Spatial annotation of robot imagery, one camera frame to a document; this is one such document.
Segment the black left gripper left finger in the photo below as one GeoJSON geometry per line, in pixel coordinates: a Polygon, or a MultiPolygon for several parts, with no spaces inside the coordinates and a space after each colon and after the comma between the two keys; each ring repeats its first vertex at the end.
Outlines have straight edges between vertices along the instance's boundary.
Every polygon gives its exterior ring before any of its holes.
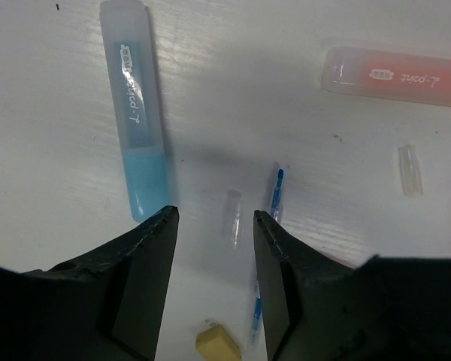
{"type": "Polygon", "coordinates": [[[179,211],[47,271],[0,267],[0,360],[152,360],[179,211]]]}

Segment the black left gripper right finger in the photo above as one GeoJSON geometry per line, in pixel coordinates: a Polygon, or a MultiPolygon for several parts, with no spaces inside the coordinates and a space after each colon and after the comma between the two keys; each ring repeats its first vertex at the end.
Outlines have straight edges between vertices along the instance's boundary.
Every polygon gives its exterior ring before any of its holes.
{"type": "Polygon", "coordinates": [[[253,237],[270,360],[451,360],[451,259],[373,256],[350,268],[264,211],[253,237]],[[272,260],[262,229],[281,252],[272,260]]]}

